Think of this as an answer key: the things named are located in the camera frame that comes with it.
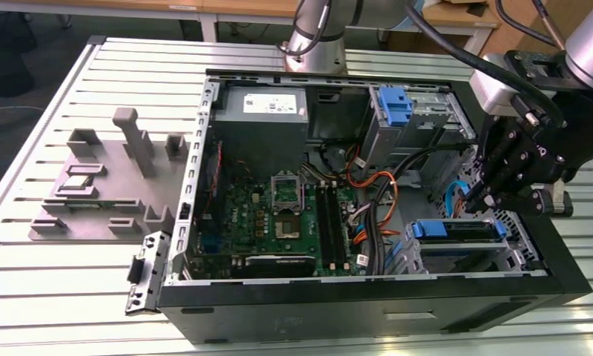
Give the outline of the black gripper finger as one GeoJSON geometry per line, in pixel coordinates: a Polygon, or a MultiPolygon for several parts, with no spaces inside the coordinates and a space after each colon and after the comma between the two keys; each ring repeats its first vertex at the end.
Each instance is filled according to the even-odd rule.
{"type": "Polygon", "coordinates": [[[515,118],[489,116],[485,119],[475,153],[482,194],[494,194],[505,189],[505,181],[514,173],[510,156],[522,143],[522,139],[523,130],[515,118]]]}
{"type": "Polygon", "coordinates": [[[549,213],[549,192],[545,189],[525,189],[525,194],[495,193],[489,188],[482,188],[479,192],[470,191],[465,196],[465,212],[473,214],[487,209],[541,216],[549,213]]]}

